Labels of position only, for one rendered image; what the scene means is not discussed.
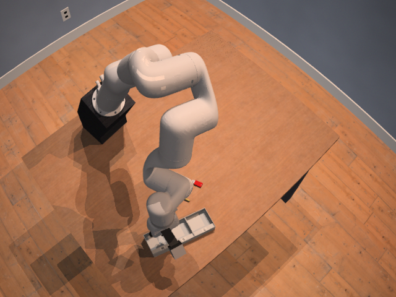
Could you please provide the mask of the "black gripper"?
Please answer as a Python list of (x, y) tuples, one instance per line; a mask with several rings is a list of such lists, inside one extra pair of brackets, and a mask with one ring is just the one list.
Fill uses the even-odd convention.
[[(170, 228), (170, 230), (172, 230), (173, 228), (176, 228), (178, 225), (179, 225), (179, 219), (178, 219), (178, 217), (177, 217), (177, 214), (175, 213), (175, 216), (174, 216), (174, 223), (173, 223), (170, 227), (168, 227), (168, 228)], [(154, 237), (154, 238), (157, 238), (157, 237), (159, 237), (159, 236), (163, 236), (162, 233), (161, 233), (161, 231), (167, 229), (167, 228), (165, 228), (165, 229), (159, 229), (159, 228), (154, 227), (154, 226), (152, 225), (152, 223), (151, 223), (149, 217), (148, 217), (148, 219), (147, 219), (147, 228), (148, 228), (148, 230), (150, 230), (150, 233), (149, 233), (150, 237)]]

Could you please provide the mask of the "red usb stick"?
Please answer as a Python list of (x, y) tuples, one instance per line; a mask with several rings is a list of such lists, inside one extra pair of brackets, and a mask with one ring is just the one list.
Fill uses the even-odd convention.
[(196, 180), (192, 180), (192, 182), (193, 182), (194, 185), (196, 185), (198, 187), (201, 187), (203, 185), (203, 183), (201, 183), (199, 181), (196, 181)]

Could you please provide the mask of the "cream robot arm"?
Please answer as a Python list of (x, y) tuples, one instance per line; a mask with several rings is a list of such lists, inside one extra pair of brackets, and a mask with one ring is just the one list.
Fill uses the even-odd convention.
[[(205, 62), (197, 53), (172, 56), (166, 46), (153, 45), (107, 65), (99, 78), (102, 85), (96, 81), (98, 88), (93, 93), (92, 105), (98, 114), (106, 117), (115, 116), (123, 109), (130, 88), (136, 87), (147, 98), (162, 98), (191, 88), (193, 100), (163, 113), (160, 152), (158, 148), (153, 150), (143, 167), (145, 185), (156, 191), (146, 203), (150, 221), (156, 228), (168, 228), (174, 222), (177, 207), (193, 190), (191, 179), (170, 169), (186, 166), (192, 157), (194, 138), (218, 123), (217, 102)], [(186, 254), (170, 228), (161, 233), (175, 260)]]

